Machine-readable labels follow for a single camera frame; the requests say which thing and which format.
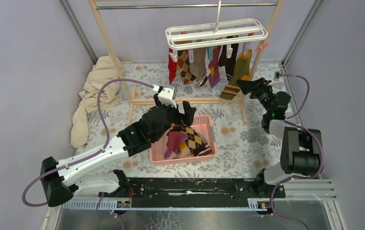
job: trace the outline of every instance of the beige blanket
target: beige blanket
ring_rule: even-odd
[[[125,69],[116,58],[121,71]],[[89,129],[87,114],[97,111],[96,100],[99,89],[108,81],[118,79],[118,73],[110,56],[103,56],[98,59],[96,65],[92,67],[92,71],[88,74],[83,90],[80,92],[82,101],[78,109],[72,117],[71,145],[74,148],[85,145],[88,141]],[[108,85],[101,94],[101,109],[107,109],[114,106],[117,102],[117,93],[121,87],[120,82],[114,82]]]

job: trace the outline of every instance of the pink basket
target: pink basket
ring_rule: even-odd
[[[212,127],[212,120],[210,115],[194,116],[194,122],[191,127],[199,134],[203,135],[212,150],[212,153],[206,156],[188,157],[182,159],[165,159],[164,153],[167,149],[167,135],[160,138],[159,141],[153,144],[150,149],[150,160],[155,165],[179,164],[194,161],[209,161],[212,160],[218,153],[217,143],[215,141],[214,129]]]

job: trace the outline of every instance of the leaf pattern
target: leaf pattern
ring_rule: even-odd
[[[157,85],[168,85],[167,64],[125,64],[125,78],[137,79]],[[262,63],[257,67],[254,79],[261,77],[272,80],[278,64]],[[220,68],[221,81],[213,89],[207,83],[198,88],[194,82],[183,85],[176,77],[172,86],[177,88],[177,97],[219,97],[228,83],[225,69]],[[128,83],[133,92],[134,85]],[[274,92],[285,91],[285,86],[275,86]],[[136,98],[152,98],[154,92],[144,86],[137,86]],[[197,161],[182,164],[156,166],[150,161],[149,150],[123,161],[109,162],[92,174],[107,173],[114,169],[123,170],[128,177],[191,177],[191,178],[254,178],[261,168],[269,167],[280,160],[281,140],[266,133],[261,128],[263,106],[257,100],[246,97],[246,116],[248,123],[243,124],[240,105],[237,103],[193,104],[197,114],[208,114],[212,118],[218,154],[211,161]],[[147,112],[153,105],[136,105],[133,122]],[[125,91],[119,93],[119,103],[103,110],[103,116],[110,130],[117,131],[127,126],[130,103]],[[291,108],[286,115],[292,114]],[[90,135],[88,144],[77,149],[78,153],[88,151],[105,142],[102,135],[103,125],[98,113],[88,115]]]

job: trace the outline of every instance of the wall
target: wall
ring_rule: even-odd
[[[90,69],[57,0],[0,0],[0,230],[40,229],[47,208],[26,207],[22,191],[44,158],[70,154],[71,118]],[[46,200],[40,183],[28,200]]]
[[[87,0],[68,0],[98,57],[108,55]],[[222,3],[259,3],[274,0],[223,0]],[[271,45],[262,60],[281,61],[291,46],[314,0],[284,0]],[[104,5],[217,4],[217,0],[143,0],[98,2]],[[274,7],[221,8],[220,21],[255,18],[267,27]],[[166,62],[168,47],[165,30],[171,26],[214,23],[217,8],[101,10],[112,43],[122,61]]]
[[[324,174],[335,185],[348,230],[365,229],[365,1],[324,1],[288,72],[311,84],[302,111],[322,131]],[[305,84],[292,80],[297,98]]]

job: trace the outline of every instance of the wooden rack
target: wooden rack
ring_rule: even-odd
[[[88,0],[92,13],[95,17],[95,20],[98,24],[99,30],[101,31],[102,37],[106,43],[106,46],[109,50],[109,55],[112,58],[112,61],[115,64],[115,68],[118,72],[119,78],[124,78],[123,73],[121,72],[121,67],[119,66],[118,62],[116,61],[116,52],[112,45],[111,39],[109,38],[108,31],[105,28],[105,25],[103,24],[103,20],[101,17],[101,14],[99,13],[99,10],[121,10],[121,9],[154,9],[154,8],[201,8],[201,7],[217,7],[218,4],[194,4],[194,5],[132,5],[132,6],[97,6],[96,2],[99,1],[126,1],[126,0]],[[267,25],[267,33],[268,36],[261,41],[261,45],[266,45],[267,40],[269,38],[269,35],[271,31],[273,30],[275,21],[277,19],[278,13],[281,9],[281,6],[283,4],[283,0],[277,0],[275,3],[244,3],[244,4],[221,4],[221,7],[253,7],[253,6],[274,6],[274,10],[272,13],[272,16],[270,18],[270,22]],[[254,73],[256,72],[256,68],[259,65],[260,59],[263,55],[263,50],[256,53],[256,58],[253,62],[253,65],[250,69],[250,79],[253,78]],[[134,85],[133,93],[129,90],[126,82],[122,82],[122,85],[125,88],[127,98],[130,102],[130,110],[129,110],[129,124],[132,123],[133,119],[133,110],[135,105],[152,105],[155,104],[153,99],[137,99],[135,98],[137,85]],[[239,92],[239,94],[233,99],[233,100],[225,100],[219,97],[204,97],[204,98],[176,98],[176,102],[181,104],[183,101],[189,101],[191,104],[210,104],[210,103],[240,103],[240,108],[242,111],[243,116],[243,123],[247,123],[247,117],[246,117],[246,110],[245,110],[245,104],[244,104],[245,96],[242,94],[242,92]]]

